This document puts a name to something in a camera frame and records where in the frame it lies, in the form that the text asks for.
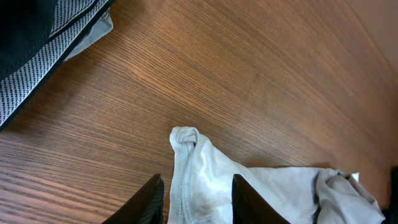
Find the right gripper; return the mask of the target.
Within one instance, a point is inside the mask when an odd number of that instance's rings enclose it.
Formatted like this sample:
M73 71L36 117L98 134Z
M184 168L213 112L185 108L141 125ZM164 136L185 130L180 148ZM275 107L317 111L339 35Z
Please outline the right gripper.
M385 220L382 224L397 224L398 222L398 169L394 167L391 171L391 198L387 209L382 211Z

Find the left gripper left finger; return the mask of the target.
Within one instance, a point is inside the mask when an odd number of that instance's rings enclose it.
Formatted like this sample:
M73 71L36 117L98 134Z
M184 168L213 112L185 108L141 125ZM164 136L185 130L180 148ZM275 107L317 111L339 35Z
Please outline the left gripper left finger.
M155 174L103 224L162 224L163 209L164 181Z

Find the beige t-shirt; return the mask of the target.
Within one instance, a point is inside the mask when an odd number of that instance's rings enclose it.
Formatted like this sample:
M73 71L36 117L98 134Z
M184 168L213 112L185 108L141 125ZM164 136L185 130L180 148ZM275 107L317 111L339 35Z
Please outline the beige t-shirt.
M170 134L175 153L169 223L381 223L354 174L317 167L245 167L191 127Z

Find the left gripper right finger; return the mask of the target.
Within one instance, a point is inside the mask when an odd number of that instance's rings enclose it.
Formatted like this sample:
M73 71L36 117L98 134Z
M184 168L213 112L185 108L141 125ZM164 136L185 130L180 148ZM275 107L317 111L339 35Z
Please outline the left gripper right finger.
M232 182L233 224L289 224L240 174Z

